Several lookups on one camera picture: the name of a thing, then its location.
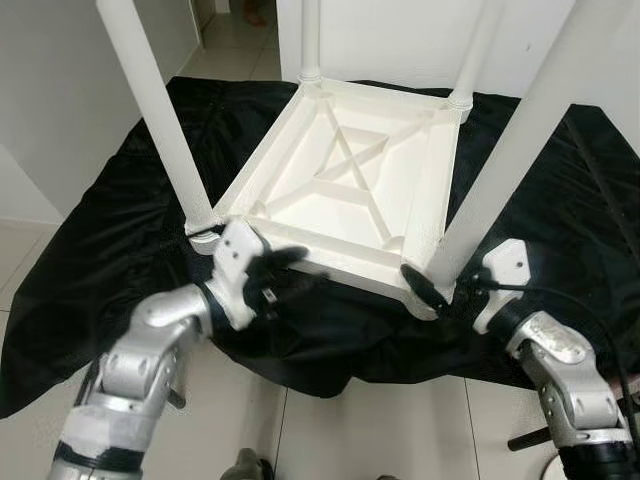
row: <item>tile floor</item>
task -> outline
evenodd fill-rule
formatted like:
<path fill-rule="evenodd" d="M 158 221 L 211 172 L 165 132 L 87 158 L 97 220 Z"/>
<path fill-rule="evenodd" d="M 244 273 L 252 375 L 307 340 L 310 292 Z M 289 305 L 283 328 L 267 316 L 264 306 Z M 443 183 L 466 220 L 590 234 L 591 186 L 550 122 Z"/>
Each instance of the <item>tile floor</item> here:
<path fill-rule="evenodd" d="M 0 221 L 0 339 L 13 292 L 54 228 Z M 82 372 L 0 420 L 0 477 L 41 480 Z M 276 386 L 210 344 L 189 362 L 188 405 L 168 407 L 145 478 L 217 479 L 242 446 L 277 464 L 279 480 L 537 480 L 551 444 L 512 453 L 509 438 L 544 424 L 533 392 L 443 377 L 419 385 L 350 383 L 322 400 Z"/>
<path fill-rule="evenodd" d="M 231 1 L 231 14 L 217 15 L 203 32 L 198 50 L 181 75 L 217 80 L 280 80 L 278 26 L 275 0 L 262 4 L 265 27 L 249 25 L 242 17 L 241 0 Z"/>

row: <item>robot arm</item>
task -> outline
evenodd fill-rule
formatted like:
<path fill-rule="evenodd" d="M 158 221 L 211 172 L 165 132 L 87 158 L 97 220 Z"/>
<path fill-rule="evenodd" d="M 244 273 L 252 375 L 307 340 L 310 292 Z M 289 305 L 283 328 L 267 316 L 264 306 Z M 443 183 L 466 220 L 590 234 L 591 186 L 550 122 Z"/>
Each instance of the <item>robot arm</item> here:
<path fill-rule="evenodd" d="M 277 299 L 263 275 L 306 250 L 270 252 L 242 221 L 231 222 L 214 252 L 213 278 L 142 301 L 125 335 L 88 377 L 64 425 L 49 480 L 138 480 L 178 365 L 215 326 L 246 328 Z"/>
<path fill-rule="evenodd" d="M 627 420 L 608 383 L 596 369 L 588 340 L 526 294 L 492 290 L 487 284 L 525 285 L 530 279 L 523 241 L 507 240 L 482 261 L 469 282 L 460 282 L 448 304 L 417 271 L 403 265 L 409 285 L 441 316 L 464 317 L 479 334 L 489 334 L 522 365 L 539 394 L 567 478 L 640 480 L 640 467 Z"/>

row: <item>black fabric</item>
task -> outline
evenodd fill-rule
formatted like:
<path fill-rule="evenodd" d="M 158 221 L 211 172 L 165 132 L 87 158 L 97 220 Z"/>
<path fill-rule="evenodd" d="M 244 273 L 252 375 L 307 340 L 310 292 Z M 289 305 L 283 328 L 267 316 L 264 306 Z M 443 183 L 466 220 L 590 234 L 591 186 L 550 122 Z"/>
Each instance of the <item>black fabric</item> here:
<path fill-rule="evenodd" d="M 233 180 L 296 86 L 175 78 L 169 93 L 212 202 Z M 419 90 L 436 96 L 448 90 Z M 461 128 L 449 205 L 460 206 L 513 113 L 517 99 L 476 95 Z M 569 115 L 584 135 L 639 238 L 638 158 L 595 107 Z M 182 235 L 184 217 L 141 122 L 56 233 L 19 288 L 0 370 L 0 417 L 23 408 L 108 349 L 145 296 L 210 275 Z M 482 251 L 500 240 L 527 240 L 532 284 L 579 297 L 609 323 L 631 371 L 640 371 L 640 277 L 584 161 L 560 125 L 493 226 Z M 303 274 L 288 272 L 281 281 Z M 540 297 L 561 321 L 606 350 L 576 307 Z M 218 329 L 216 345 L 274 382 L 330 397 L 353 376 L 370 382 L 421 382 L 444 374 L 530 386 L 487 336 L 442 335 L 393 300 L 325 282 L 277 321 L 258 319 L 236 333 Z M 610 358 L 601 355 L 604 371 Z"/>

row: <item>person's foot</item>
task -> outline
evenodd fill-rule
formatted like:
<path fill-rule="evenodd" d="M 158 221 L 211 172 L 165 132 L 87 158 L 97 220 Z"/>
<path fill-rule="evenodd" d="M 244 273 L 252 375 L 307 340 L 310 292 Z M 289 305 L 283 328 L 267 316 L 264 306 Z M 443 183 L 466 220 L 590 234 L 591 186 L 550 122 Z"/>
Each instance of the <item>person's foot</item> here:
<path fill-rule="evenodd" d="M 244 19 L 254 27 L 264 27 L 267 21 L 258 13 L 258 9 L 253 5 L 245 5 L 243 9 Z"/>

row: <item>white wall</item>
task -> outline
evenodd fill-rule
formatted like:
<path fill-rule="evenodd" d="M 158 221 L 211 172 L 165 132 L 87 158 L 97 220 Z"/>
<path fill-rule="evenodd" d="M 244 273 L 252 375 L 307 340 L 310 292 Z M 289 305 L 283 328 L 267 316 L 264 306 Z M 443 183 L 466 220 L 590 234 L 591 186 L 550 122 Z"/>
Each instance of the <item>white wall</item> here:
<path fill-rule="evenodd" d="M 169 79 L 196 48 L 189 0 L 136 4 Z M 0 144 L 66 215 L 138 120 L 137 106 L 93 0 L 3 0 L 0 45 Z M 0 177 L 2 203 L 8 181 Z"/>
<path fill-rule="evenodd" d="M 214 0 L 216 13 L 231 13 L 229 0 Z"/>
<path fill-rule="evenodd" d="M 453 87 L 482 0 L 322 0 L 323 75 L 409 87 Z M 477 90 L 522 96 L 573 0 L 509 0 Z M 300 0 L 278 0 L 283 79 L 300 69 Z M 579 103 L 602 106 L 640 152 L 640 8 Z"/>
<path fill-rule="evenodd" d="M 209 20 L 211 20 L 211 17 L 213 17 L 215 13 L 215 3 L 213 2 L 213 0 L 192 0 L 192 1 L 195 7 L 198 26 L 200 27 L 200 29 L 203 29 L 205 25 L 209 23 Z"/>
<path fill-rule="evenodd" d="M 0 145 L 0 218 L 61 223 L 62 215 Z"/>

